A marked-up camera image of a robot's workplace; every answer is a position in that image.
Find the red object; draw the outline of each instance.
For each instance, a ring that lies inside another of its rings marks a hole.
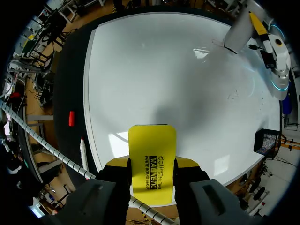
[[[75,112],[70,111],[70,115],[69,115],[69,126],[70,127],[74,126],[74,120],[75,120]]]

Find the wooden floor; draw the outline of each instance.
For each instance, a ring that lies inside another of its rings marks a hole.
[[[123,0],[122,4],[127,5],[129,0]],[[191,2],[191,6],[195,8],[199,8],[203,4],[203,0],[196,0]],[[73,29],[78,29],[85,24],[102,17],[104,15],[110,14],[113,10],[113,0],[107,0],[104,7],[101,7],[100,4],[95,4],[91,6],[88,9],[88,12],[85,16],[79,17],[77,16],[74,21],[71,24],[68,24],[64,28],[64,32],[72,31]],[[44,55],[50,55],[53,50],[56,50],[58,52],[61,51],[61,47],[57,44],[48,45],[45,50],[43,51]],[[27,115],[53,115],[53,107],[50,108],[41,108],[39,106],[39,101],[34,98],[34,93],[32,89],[32,81],[28,80],[26,89],[26,95],[27,95],[27,107],[26,107],[26,114]],[[57,140],[55,136],[55,130],[54,130],[54,122],[53,121],[43,121],[44,124],[44,134],[46,140],[55,148],[58,148]],[[33,138],[30,138],[31,143],[36,143],[36,141]],[[36,162],[52,162],[55,160],[54,156],[45,154],[45,153],[39,153],[35,155]],[[60,199],[62,196],[65,195],[65,190],[63,188],[63,185],[67,184],[69,189],[71,191],[74,191],[75,188],[68,176],[68,173],[66,172],[66,169],[62,169],[62,173],[59,175],[59,177],[55,178],[50,185],[55,189],[56,193],[51,192],[51,194],[54,196],[55,199]],[[237,184],[232,184],[230,186],[230,189],[232,189],[233,192],[236,192]],[[170,206],[170,207],[160,207],[159,211],[164,213],[165,215],[175,218],[178,217],[178,212],[176,209],[176,206]],[[128,220],[141,220],[143,221],[144,218],[140,211],[138,209],[130,209],[127,213],[127,219]]]

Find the desk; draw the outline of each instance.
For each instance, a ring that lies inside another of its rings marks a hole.
[[[280,128],[279,101],[263,79],[268,71],[257,52],[245,48],[235,55],[218,46],[229,26],[195,16],[213,15],[161,6],[131,13],[147,10],[169,13],[107,22],[119,17],[109,15],[66,42],[61,57],[71,59],[59,64],[54,85],[59,149],[81,164],[79,140],[88,136],[88,163],[94,173],[110,159],[128,155],[131,126],[172,124],[177,155],[193,159],[210,178],[227,185],[263,157],[253,152],[255,132]],[[83,46],[72,50],[75,41]],[[68,127],[70,110],[75,110],[76,127]]]

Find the table leg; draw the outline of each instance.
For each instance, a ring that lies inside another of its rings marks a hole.
[[[68,23],[71,23],[71,21],[62,13],[59,11],[59,13],[61,14],[62,17],[65,18],[65,20],[68,22]]]

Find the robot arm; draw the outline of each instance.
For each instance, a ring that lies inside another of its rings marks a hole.
[[[291,59],[281,37],[268,34],[267,30],[252,12],[249,13],[252,25],[256,30],[263,62],[271,69],[272,94],[279,100],[284,100],[289,87],[289,71]]]

